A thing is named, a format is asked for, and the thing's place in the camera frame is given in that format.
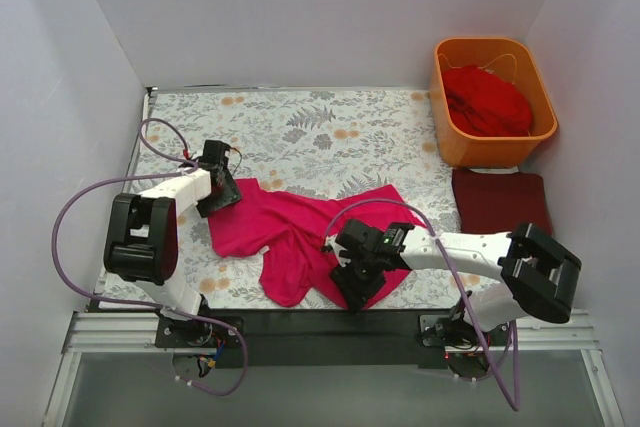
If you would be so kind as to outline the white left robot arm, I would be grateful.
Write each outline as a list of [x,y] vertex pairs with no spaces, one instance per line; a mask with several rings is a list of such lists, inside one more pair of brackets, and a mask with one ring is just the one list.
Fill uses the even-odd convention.
[[213,333],[201,313],[204,297],[178,268],[178,217],[194,208],[209,218],[242,199],[229,170],[229,144],[207,140],[202,154],[181,173],[112,203],[103,263],[107,272],[142,289],[169,318],[180,320],[178,334],[193,347],[205,345]]

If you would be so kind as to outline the pink t shirt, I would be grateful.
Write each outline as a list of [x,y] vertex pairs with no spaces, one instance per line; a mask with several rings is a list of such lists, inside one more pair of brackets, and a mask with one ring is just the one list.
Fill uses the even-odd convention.
[[212,248],[221,257],[265,250],[260,285],[282,307],[297,306],[312,289],[347,307],[330,279],[337,260],[321,251],[326,230],[335,235],[351,218],[380,230],[394,222],[423,224],[392,185],[339,200],[268,192],[255,179],[241,179],[238,186],[242,199],[208,217]]

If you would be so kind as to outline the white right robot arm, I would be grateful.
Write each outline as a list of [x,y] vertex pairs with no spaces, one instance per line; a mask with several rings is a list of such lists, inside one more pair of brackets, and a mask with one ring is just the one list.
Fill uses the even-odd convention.
[[426,338],[464,348],[487,340],[491,331],[531,316],[566,324],[582,268],[581,261],[534,224],[495,234],[431,234],[427,228],[395,222],[380,230],[349,220],[326,238],[323,249],[337,260],[330,278],[348,310],[362,310],[386,284],[388,274],[443,270],[492,280],[461,299],[426,330]]

